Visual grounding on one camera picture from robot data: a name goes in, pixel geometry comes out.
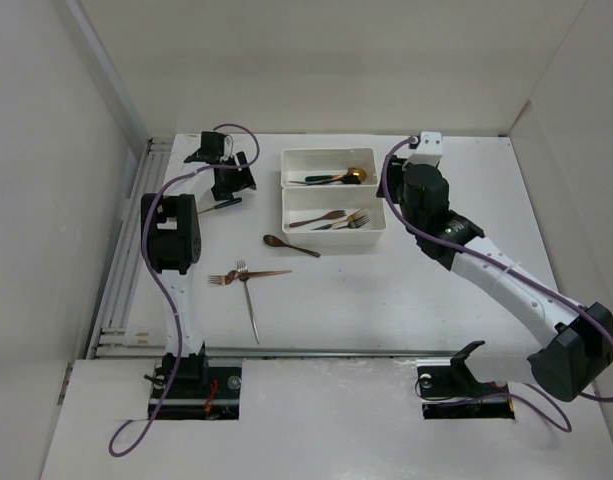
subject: table surface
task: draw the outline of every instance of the table surface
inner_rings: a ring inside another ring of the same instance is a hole
[[[423,420],[412,360],[392,359],[245,361],[239,420],[157,421],[128,457],[111,458],[113,432],[146,416],[142,376],[152,368],[144,359],[76,362],[43,480],[613,480],[596,403],[562,404],[570,434],[521,403],[515,421]],[[510,389],[552,412],[527,388]]]
[[[322,249],[314,259],[272,249],[262,236],[281,236],[280,157],[286,148],[371,147],[378,171],[387,151],[404,137],[376,135],[260,135],[253,167],[258,189],[243,203],[200,217],[202,257],[191,270],[198,321],[209,347],[258,348],[243,288],[207,284],[239,259],[252,270],[294,272],[250,282],[262,349],[456,351],[485,340],[482,354],[532,353],[538,345],[523,325],[469,282],[424,256],[415,239],[386,208],[386,232],[375,246]],[[166,178],[196,168],[183,160],[199,136],[177,135]],[[441,169],[451,206],[479,224],[511,258],[548,285],[555,282],[507,138],[446,137]],[[253,144],[235,135],[235,151],[249,158]],[[214,204],[211,173],[173,187],[194,193],[198,208]],[[164,301],[140,269],[126,323],[126,345],[164,345]]]

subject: spoon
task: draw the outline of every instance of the spoon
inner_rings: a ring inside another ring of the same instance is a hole
[[[343,175],[313,175],[310,177],[306,177],[304,181],[308,183],[322,182],[322,181],[335,181],[333,180],[334,178],[336,180],[341,180],[342,177],[348,176],[348,175],[353,175],[355,177],[358,177],[360,182],[363,182],[364,180],[366,180],[366,177],[367,177],[366,171],[363,168],[350,167],[348,171]]]
[[[350,167],[348,171],[342,175],[321,175],[306,177],[305,182],[291,181],[290,183],[297,183],[300,185],[325,185],[327,183],[342,182],[349,184],[360,184],[366,180],[368,175],[362,168]]]
[[[313,252],[312,250],[306,250],[305,248],[296,247],[294,245],[288,245],[284,241],[277,238],[275,235],[264,235],[264,243],[269,247],[288,247],[293,250],[300,251],[302,253],[306,253],[307,255],[312,255],[313,257],[321,257],[321,255],[317,252]]]

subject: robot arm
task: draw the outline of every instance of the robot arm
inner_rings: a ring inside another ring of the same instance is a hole
[[[440,134],[423,132],[411,148],[414,151],[409,159],[391,159],[386,172],[389,192],[404,218],[424,234],[492,257],[506,268],[502,270],[410,232],[418,246],[428,257],[477,285],[506,308],[542,347],[527,358],[478,358],[471,353],[484,342],[476,341],[450,360],[422,360],[418,362],[418,374],[432,386],[430,396],[478,397],[491,393],[488,382],[530,381],[559,400],[573,400],[612,362],[606,340],[577,313],[509,275],[512,269],[537,281],[501,252],[481,228],[449,209],[448,182],[438,169],[442,155]],[[383,196],[382,189],[380,185],[378,196]],[[609,310],[595,303],[586,312],[612,335]]]

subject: fork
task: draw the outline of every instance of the fork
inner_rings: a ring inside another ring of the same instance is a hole
[[[324,225],[323,227],[313,228],[313,230],[336,229],[337,227],[341,227],[345,223],[349,223],[349,222],[352,222],[352,221],[357,221],[357,220],[359,220],[360,217],[363,217],[365,215],[367,215],[366,209],[362,208],[361,210],[357,210],[352,215],[349,215],[348,217],[346,217],[345,220],[340,220],[339,222],[335,222],[335,223],[329,223],[328,225]]]
[[[284,273],[292,273],[292,270],[269,270],[265,272],[248,272],[249,278],[270,277],[271,275],[282,275]],[[208,283],[213,285],[230,285],[239,278],[237,270],[231,270],[226,275],[209,275]]]
[[[370,218],[368,218],[368,215],[363,215],[359,217],[357,220],[351,220],[350,222],[348,222],[348,225],[343,226],[343,227],[337,227],[337,228],[334,228],[333,230],[343,230],[345,228],[350,228],[351,230],[354,230],[355,228],[362,228],[368,222],[370,222]]]
[[[237,273],[239,273],[239,281],[244,283],[244,290],[246,291],[246,303],[248,304],[248,314],[250,315],[250,323],[253,325],[253,332],[255,333],[255,340],[259,344],[259,334],[257,333],[257,322],[255,321],[255,312],[253,312],[253,302],[250,300],[250,292],[248,291],[248,266],[244,260],[237,260]]]

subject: purple cable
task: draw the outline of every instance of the purple cable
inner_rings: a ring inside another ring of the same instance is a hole
[[[150,204],[150,208],[148,209],[148,213],[146,215],[146,221],[144,222],[145,225],[150,225],[153,219],[153,215],[155,214],[155,209],[157,208],[157,204],[159,203],[161,198],[164,196],[164,192],[168,190],[168,188],[170,188],[171,185],[174,185],[175,183],[181,182],[183,180],[188,180],[189,178],[193,178],[195,175],[201,172],[205,172],[206,170],[213,169],[213,168],[220,168],[220,169],[225,169],[225,170],[238,170],[244,167],[250,167],[257,161],[257,159],[259,159],[259,154],[261,153],[261,149],[259,147],[259,141],[257,140],[257,137],[255,136],[253,132],[251,132],[246,127],[243,127],[236,123],[222,123],[221,125],[217,125],[215,128],[213,128],[213,130],[219,130],[225,127],[239,128],[243,130],[244,132],[246,132],[247,134],[249,134],[251,138],[253,139],[253,142],[255,142],[255,147],[256,147],[255,157],[250,162],[245,163],[243,165],[221,165],[221,164],[205,165],[203,167],[198,168],[194,172],[186,173],[184,175],[180,175],[178,177],[172,178],[171,180],[166,182],[164,186],[159,190],[159,192],[157,192],[157,195],[155,195],[155,198],[153,199],[153,202]],[[173,384],[173,380],[175,376],[177,375],[177,370],[179,370],[179,364],[182,358],[182,348],[183,348],[182,347],[182,325],[179,320],[179,312],[177,311],[177,307],[175,306],[175,302],[173,301],[173,298],[168,293],[168,290],[166,290],[166,287],[164,286],[162,281],[159,279],[159,277],[157,276],[157,272],[153,269],[152,265],[150,264],[150,261],[148,260],[147,243],[148,243],[147,230],[144,230],[144,234],[142,235],[142,238],[141,238],[141,254],[142,254],[142,257],[144,258],[144,264],[146,265],[146,268],[148,269],[148,273],[150,273],[151,277],[153,277],[153,280],[155,280],[155,283],[157,284],[159,289],[162,291],[162,293],[166,297],[166,301],[170,305],[170,308],[173,312],[173,317],[175,319],[175,327],[177,328],[177,340],[178,340],[177,355],[175,357],[175,363],[173,364],[173,369],[170,372],[170,378],[168,379],[168,382],[166,383],[166,386],[164,387],[164,391],[162,392],[161,397],[159,397],[159,401],[157,402],[157,405],[155,405],[155,408],[153,409],[153,413],[151,413],[150,417],[148,418],[148,422],[146,423],[146,426],[144,427],[142,432],[139,434],[137,439],[132,443],[131,446],[129,446],[126,450],[123,450],[121,452],[118,452],[113,448],[113,444],[115,443],[115,439],[117,438],[117,436],[128,425],[133,423],[135,420],[127,420],[124,424],[122,424],[121,427],[117,429],[117,431],[111,437],[110,442],[108,443],[108,453],[110,453],[110,455],[115,458],[124,457],[128,455],[130,452],[135,450],[137,446],[141,443],[141,441],[144,439],[144,437],[150,430],[150,427],[153,425],[153,422],[155,421],[155,418],[157,417],[159,410],[162,408],[162,405],[164,403],[164,400],[166,399],[166,396],[168,395],[168,392],[170,391],[170,388]]]
[[[404,145],[408,145],[411,142],[411,138],[412,137],[409,137],[406,140],[402,140],[397,145],[395,145],[390,150],[390,152],[388,152],[386,154],[386,158],[384,159],[384,166],[383,166],[383,169],[382,169],[382,184],[384,185],[384,197],[386,198],[386,203],[388,203],[388,206],[392,210],[393,214],[395,214],[395,217],[397,217],[397,219],[400,222],[402,222],[406,226],[406,228],[408,230],[410,230],[411,232],[413,232],[415,235],[420,236],[423,239],[428,240],[429,242],[436,243],[437,245],[441,245],[441,246],[447,247],[447,248],[452,248],[453,250],[456,250],[458,252],[467,253],[469,255],[477,257],[480,260],[483,260],[484,262],[487,262],[487,263],[490,263],[491,265],[494,265],[495,267],[499,268],[500,270],[506,271],[512,277],[515,277],[520,282],[525,283],[526,285],[534,288],[535,290],[538,290],[538,291],[544,293],[545,295],[548,295],[551,298],[554,298],[555,300],[557,300],[561,304],[565,305],[566,307],[570,308],[575,313],[580,315],[584,320],[589,322],[595,329],[597,329],[597,331],[601,334],[602,337],[604,337],[604,339],[608,342],[608,344],[610,345],[611,349],[613,350],[613,337],[610,335],[610,333],[608,333],[608,331],[597,320],[595,320],[588,313],[586,313],[584,310],[582,310],[578,305],[575,305],[573,302],[568,300],[566,297],[563,297],[562,295],[560,295],[559,293],[551,290],[550,288],[545,287],[545,286],[535,282],[534,280],[532,280],[532,279],[530,279],[528,277],[525,277],[524,275],[522,275],[521,273],[516,272],[512,268],[506,270],[506,268],[507,268],[506,265],[504,265],[503,263],[495,260],[492,257],[488,257],[488,256],[486,256],[486,255],[484,255],[482,253],[476,252],[475,250],[471,250],[470,248],[466,248],[466,247],[464,247],[462,245],[459,245],[458,243],[447,242],[446,240],[442,240],[441,238],[433,237],[432,235],[429,235],[426,232],[421,231],[420,229],[418,229],[414,225],[412,225],[410,222],[408,222],[404,218],[404,216],[400,212],[397,211],[397,208],[395,207],[395,203],[393,202],[393,199],[392,199],[392,197],[390,195],[390,192],[388,191],[388,181],[387,181],[388,165],[390,164],[391,158],[395,154],[395,152],[397,152],[397,150],[402,148]],[[580,393],[580,397],[584,397],[584,398],[587,398],[589,400],[595,400],[597,402],[613,403],[613,397],[597,397],[597,396],[594,396],[594,395],[588,395],[586,393]]]
[[[482,400],[487,400],[489,398],[500,398],[500,397],[514,398],[515,400],[518,400],[518,401],[520,401],[522,403],[525,403],[530,409],[532,409],[540,417],[542,417],[544,420],[546,420],[548,423],[553,425],[555,428],[561,430],[562,432],[570,433],[570,432],[573,431],[573,426],[571,425],[570,420],[568,419],[568,416],[564,413],[564,411],[561,409],[561,407],[559,405],[557,405],[557,403],[555,403],[555,401],[552,398],[550,398],[548,395],[546,395],[544,392],[542,392],[539,388],[536,388],[533,385],[530,385],[528,383],[525,383],[524,385],[526,387],[536,391],[542,397],[544,397],[548,401],[548,403],[550,403],[555,408],[555,410],[557,410],[557,412],[562,416],[562,418],[564,419],[564,422],[566,423],[566,426],[562,427],[559,423],[557,423],[555,420],[550,418],[537,405],[535,405],[534,403],[529,402],[524,397],[520,397],[519,395],[515,395],[514,393],[509,393],[509,392],[491,393],[490,395],[484,395],[483,397],[479,397],[479,398],[471,398],[471,399],[468,399],[468,400],[460,400],[459,402],[442,403],[441,405],[444,406],[444,407],[461,407],[462,405],[472,405],[473,403],[479,403]]]

